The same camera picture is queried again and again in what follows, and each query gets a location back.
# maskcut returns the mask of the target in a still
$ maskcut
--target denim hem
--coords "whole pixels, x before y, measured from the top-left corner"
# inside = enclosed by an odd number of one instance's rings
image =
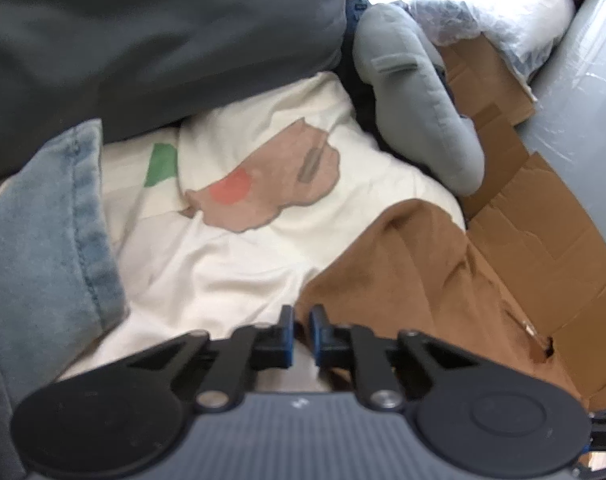
[[[70,136],[74,241],[87,291],[103,331],[123,316],[124,292],[107,234],[100,189],[100,120],[87,121]]]

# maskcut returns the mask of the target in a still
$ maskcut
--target denim stitching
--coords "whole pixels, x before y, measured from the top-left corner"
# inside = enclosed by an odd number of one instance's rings
[[[74,201],[73,201],[74,210],[72,212],[72,224],[74,227],[74,242],[76,244],[76,254],[78,256],[79,266],[81,267],[81,274],[83,275],[83,281],[85,282],[85,285],[88,289],[88,292],[90,293],[92,301],[94,302],[94,310],[96,311],[96,316],[99,319],[100,327],[104,331],[106,329],[106,327],[105,327],[105,320],[103,319],[102,313],[100,311],[100,301],[99,301],[98,295],[96,294],[96,288],[94,287],[92,280],[90,280],[87,275],[87,264],[86,264],[85,258],[83,256],[83,251],[81,251],[81,244],[80,244],[79,234],[78,234],[78,223],[77,223],[78,215],[76,214],[77,213],[76,207],[78,205],[78,189],[76,187],[76,169],[78,166],[78,156],[79,156],[80,152],[81,152],[81,149],[80,149],[80,145],[78,143],[78,126],[76,126],[74,128],[74,164],[72,166],[72,195],[74,197]]]

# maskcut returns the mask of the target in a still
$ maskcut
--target blue jeans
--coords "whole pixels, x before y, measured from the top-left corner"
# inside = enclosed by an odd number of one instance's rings
[[[24,476],[13,407],[124,313],[100,203],[100,121],[45,144],[0,195],[0,480]]]

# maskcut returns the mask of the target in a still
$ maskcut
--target gray stuffed object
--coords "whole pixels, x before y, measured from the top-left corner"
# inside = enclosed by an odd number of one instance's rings
[[[370,7],[358,22],[353,57],[360,78],[374,88],[385,142],[425,164],[453,193],[477,191],[484,154],[474,123],[454,108],[436,73],[443,60],[410,15],[395,5]]]

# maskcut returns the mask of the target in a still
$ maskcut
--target silver screw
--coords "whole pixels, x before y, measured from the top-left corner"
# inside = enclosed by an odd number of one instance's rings
[[[369,400],[379,408],[391,410],[401,405],[403,397],[392,390],[378,390],[369,397]]]
[[[208,392],[199,394],[198,397],[196,397],[196,402],[204,408],[217,409],[225,406],[229,402],[229,397],[223,392],[209,390]]]

